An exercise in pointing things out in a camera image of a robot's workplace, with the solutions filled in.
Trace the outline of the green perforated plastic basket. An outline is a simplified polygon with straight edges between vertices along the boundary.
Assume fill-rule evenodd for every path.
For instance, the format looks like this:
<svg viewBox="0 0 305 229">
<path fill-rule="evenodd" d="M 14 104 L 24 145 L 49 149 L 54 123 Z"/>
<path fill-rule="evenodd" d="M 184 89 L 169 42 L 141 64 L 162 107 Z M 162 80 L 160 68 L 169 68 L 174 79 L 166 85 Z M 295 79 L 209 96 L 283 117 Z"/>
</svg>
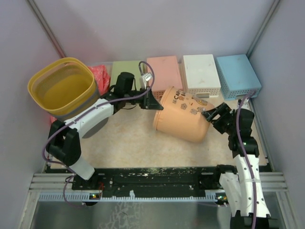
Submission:
<svg viewBox="0 0 305 229">
<path fill-rule="evenodd" d="M 115 61 L 112 64 L 109 95 L 128 98 L 143 95 L 146 86 L 140 86 L 140 61 Z"/>
</svg>

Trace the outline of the white perforated plastic basket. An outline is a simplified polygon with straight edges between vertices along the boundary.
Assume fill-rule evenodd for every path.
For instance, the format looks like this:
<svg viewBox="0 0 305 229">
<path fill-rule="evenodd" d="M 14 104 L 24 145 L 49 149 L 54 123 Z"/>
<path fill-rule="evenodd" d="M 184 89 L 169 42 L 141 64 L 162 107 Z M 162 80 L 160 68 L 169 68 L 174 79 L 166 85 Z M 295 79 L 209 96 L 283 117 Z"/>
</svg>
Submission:
<svg viewBox="0 0 305 229">
<path fill-rule="evenodd" d="M 181 63 L 186 92 L 198 97 L 218 97 L 221 84 L 212 54 L 184 55 Z"/>
</svg>

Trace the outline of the blue perforated plastic basket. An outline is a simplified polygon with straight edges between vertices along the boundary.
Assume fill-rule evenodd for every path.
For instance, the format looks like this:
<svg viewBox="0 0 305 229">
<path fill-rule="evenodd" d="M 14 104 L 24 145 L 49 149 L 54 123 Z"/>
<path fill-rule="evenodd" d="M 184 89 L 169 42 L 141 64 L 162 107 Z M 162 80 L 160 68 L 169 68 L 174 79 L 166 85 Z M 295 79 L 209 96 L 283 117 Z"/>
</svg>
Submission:
<svg viewBox="0 0 305 229">
<path fill-rule="evenodd" d="M 258 96 L 262 85 L 245 54 L 217 57 L 215 64 L 225 100 L 241 99 L 250 91 Z"/>
</svg>

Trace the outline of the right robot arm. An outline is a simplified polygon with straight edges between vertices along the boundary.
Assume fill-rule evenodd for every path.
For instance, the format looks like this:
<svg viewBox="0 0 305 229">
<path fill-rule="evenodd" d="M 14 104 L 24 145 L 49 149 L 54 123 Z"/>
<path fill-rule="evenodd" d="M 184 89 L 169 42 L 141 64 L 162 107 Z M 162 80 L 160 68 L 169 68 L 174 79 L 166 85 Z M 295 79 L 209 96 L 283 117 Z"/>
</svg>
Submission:
<svg viewBox="0 0 305 229">
<path fill-rule="evenodd" d="M 239 107 L 232 110 L 226 103 L 203 111 L 206 121 L 221 134 L 228 134 L 228 146 L 235 166 L 218 165 L 213 184 L 224 189 L 231 209 L 232 229 L 277 229 L 265 202 L 259 174 L 258 143 L 252 137 L 254 113 Z"/>
</svg>

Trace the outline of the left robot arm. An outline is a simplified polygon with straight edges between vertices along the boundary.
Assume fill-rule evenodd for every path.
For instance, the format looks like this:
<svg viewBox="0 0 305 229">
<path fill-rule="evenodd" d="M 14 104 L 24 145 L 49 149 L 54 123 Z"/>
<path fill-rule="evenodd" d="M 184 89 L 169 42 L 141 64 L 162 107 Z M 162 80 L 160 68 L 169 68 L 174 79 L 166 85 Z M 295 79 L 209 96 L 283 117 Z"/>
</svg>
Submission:
<svg viewBox="0 0 305 229">
<path fill-rule="evenodd" d="M 127 103 L 138 104 L 146 110 L 163 110 L 151 92 L 152 85 L 148 83 L 155 81 L 153 71 L 141 74 L 139 90 L 133 87 L 133 81 L 133 74 L 120 73 L 116 84 L 93 105 L 71 119 L 64 122 L 57 120 L 51 125 L 42 152 L 51 154 L 56 158 L 56 164 L 62 164 L 80 176 L 83 185 L 89 189 L 98 186 L 99 177 L 94 175 L 94 167 L 81 156 L 80 139 L 99 123 L 123 109 Z"/>
</svg>

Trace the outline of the pink perforated plastic basket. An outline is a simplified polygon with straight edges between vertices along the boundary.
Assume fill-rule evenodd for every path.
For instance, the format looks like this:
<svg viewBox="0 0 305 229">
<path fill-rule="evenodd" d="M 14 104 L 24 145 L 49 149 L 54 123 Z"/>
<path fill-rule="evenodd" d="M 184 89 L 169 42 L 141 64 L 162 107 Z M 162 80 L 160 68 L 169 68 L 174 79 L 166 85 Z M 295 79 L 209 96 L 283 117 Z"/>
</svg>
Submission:
<svg viewBox="0 0 305 229">
<path fill-rule="evenodd" d="M 146 62 L 152 67 L 155 75 L 152 93 L 159 101 L 168 87 L 182 90 L 183 84 L 176 56 L 150 57 Z"/>
</svg>

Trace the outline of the orange plastic bin liner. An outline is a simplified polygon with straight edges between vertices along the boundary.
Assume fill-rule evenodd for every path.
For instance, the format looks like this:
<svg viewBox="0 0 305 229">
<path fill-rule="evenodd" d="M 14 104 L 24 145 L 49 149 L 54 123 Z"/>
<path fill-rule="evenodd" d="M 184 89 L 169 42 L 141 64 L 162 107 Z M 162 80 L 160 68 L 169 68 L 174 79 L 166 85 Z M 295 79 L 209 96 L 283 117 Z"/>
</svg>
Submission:
<svg viewBox="0 0 305 229">
<path fill-rule="evenodd" d="M 210 102 L 194 97 L 175 87 L 165 90 L 155 113 L 153 127 L 179 139 L 199 143 L 205 138 L 210 123 L 202 112 L 214 109 Z"/>
</svg>

